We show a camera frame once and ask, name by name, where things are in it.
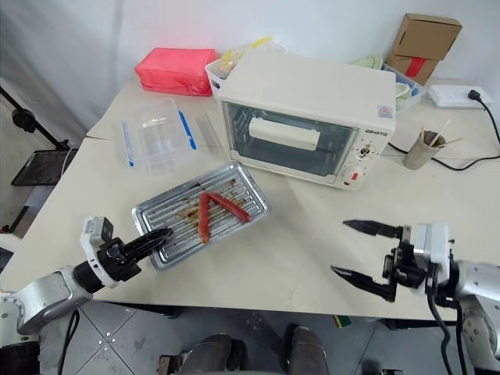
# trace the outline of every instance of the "cup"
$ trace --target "cup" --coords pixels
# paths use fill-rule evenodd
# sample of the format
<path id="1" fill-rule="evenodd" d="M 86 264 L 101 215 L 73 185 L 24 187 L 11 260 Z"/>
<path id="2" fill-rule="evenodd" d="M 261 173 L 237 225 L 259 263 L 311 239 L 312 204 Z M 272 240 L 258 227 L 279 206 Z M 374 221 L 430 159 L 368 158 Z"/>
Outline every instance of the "cup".
<path id="1" fill-rule="evenodd" d="M 423 139 L 418 137 L 413 144 L 413 146 L 406 154 L 403 159 L 403 165 L 410 170 L 418 170 L 421 168 L 430 158 L 436 155 L 444 145 L 446 140 L 440 135 L 439 138 L 434 141 L 434 145 L 429 146 L 432 140 L 438 135 L 435 131 L 424 131 Z"/>

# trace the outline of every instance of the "white table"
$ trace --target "white table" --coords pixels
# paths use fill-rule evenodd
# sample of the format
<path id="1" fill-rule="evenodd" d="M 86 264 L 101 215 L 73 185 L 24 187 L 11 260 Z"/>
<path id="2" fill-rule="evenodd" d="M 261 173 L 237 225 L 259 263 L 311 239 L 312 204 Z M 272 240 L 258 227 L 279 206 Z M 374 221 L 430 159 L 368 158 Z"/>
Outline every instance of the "white table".
<path id="1" fill-rule="evenodd" d="M 110 129 L 119 118 L 120 108 L 133 102 L 135 96 L 150 95 L 161 94 L 141 91 L 132 80 L 89 136 L 113 139 Z M 85 216 L 107 216 L 115 226 L 115 235 L 130 241 L 138 235 L 131 219 L 133 206 L 228 161 L 224 129 L 213 100 L 198 99 L 198 105 L 195 99 L 181 98 L 178 104 L 202 146 L 197 160 L 203 162 L 194 160 L 189 168 L 177 173 L 139 180 L 118 160 L 114 141 L 87 138 L 23 239 L 21 249 L 0 275 L 2 288 L 15 290 L 60 266 L 84 261 L 79 237 Z M 450 152 L 448 157 L 453 157 L 453 152 L 460 159 L 497 152 L 492 133 L 485 131 L 481 137 L 461 128 L 466 124 L 491 130 L 484 113 L 437 111 L 427 103 L 402 115 L 405 121 L 398 121 L 394 142 L 408 147 L 411 141 L 405 132 L 412 134 L 416 127 L 418 134 L 422 122 L 439 119 L 441 125 L 449 117 L 457 124 L 456 128 L 450 126 L 450 138 L 467 134 L 470 142 L 458 143 L 454 151 L 445 150 Z M 203 130 L 193 120 L 197 118 L 209 118 L 205 125 L 213 129 Z M 204 134 L 216 136 L 207 140 Z M 155 271 L 149 261 L 143 261 L 143 272 L 133 280 L 103 289 L 95 297 L 135 303 L 431 319 L 425 299 L 406 288 L 400 287 L 397 302 L 390 304 L 354 288 L 330 271 L 330 264 L 334 264 L 382 281 L 384 255 L 395 244 L 387 238 L 360 234 L 341 222 L 372 219 L 402 225 L 447 221 L 456 239 L 456 259 L 497 263 L 498 162 L 484 162 L 464 173 L 437 163 L 411 171 L 402 166 L 401 156 L 390 156 L 389 150 L 386 153 L 356 192 L 249 169 L 272 205 L 268 217 L 166 272 Z M 451 310 L 442 313 L 446 319 L 455 315 Z"/>

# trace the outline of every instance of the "oven glass door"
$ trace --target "oven glass door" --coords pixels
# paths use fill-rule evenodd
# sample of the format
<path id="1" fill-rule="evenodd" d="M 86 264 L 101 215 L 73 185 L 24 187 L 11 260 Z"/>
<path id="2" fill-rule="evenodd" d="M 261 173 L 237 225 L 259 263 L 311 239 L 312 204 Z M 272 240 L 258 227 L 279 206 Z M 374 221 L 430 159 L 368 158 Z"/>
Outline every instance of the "oven glass door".
<path id="1" fill-rule="evenodd" d="M 241 156 L 318 176 L 337 175 L 358 129 L 223 102 Z"/>

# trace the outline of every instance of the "red sausage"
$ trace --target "red sausage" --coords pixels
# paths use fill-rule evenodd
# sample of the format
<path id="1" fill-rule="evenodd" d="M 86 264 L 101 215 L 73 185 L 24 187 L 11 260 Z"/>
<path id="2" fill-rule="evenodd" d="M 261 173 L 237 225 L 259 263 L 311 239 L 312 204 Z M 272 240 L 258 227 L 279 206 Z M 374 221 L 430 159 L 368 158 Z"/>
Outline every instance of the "red sausage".
<path id="1" fill-rule="evenodd" d="M 234 204 L 232 201 L 224 198 L 218 193 L 208 193 L 208 195 L 217 205 L 235 215 L 242 222 L 247 223 L 250 221 L 250 214 L 242 209 L 239 205 Z"/>
<path id="2" fill-rule="evenodd" d="M 209 233 L 209 200 L 210 197 L 206 193 L 200 194 L 200 202 L 198 204 L 198 233 L 204 244 L 210 239 Z"/>

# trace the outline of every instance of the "pink pouch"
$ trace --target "pink pouch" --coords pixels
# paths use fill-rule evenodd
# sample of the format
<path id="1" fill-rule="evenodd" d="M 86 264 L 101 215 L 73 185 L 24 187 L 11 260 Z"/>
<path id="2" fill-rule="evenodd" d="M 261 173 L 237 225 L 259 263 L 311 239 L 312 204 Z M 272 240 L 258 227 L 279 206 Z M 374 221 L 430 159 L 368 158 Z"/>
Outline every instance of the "pink pouch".
<path id="1" fill-rule="evenodd" d="M 134 70 L 145 90 L 210 96 L 205 65 L 216 59 L 214 49 L 155 48 Z"/>

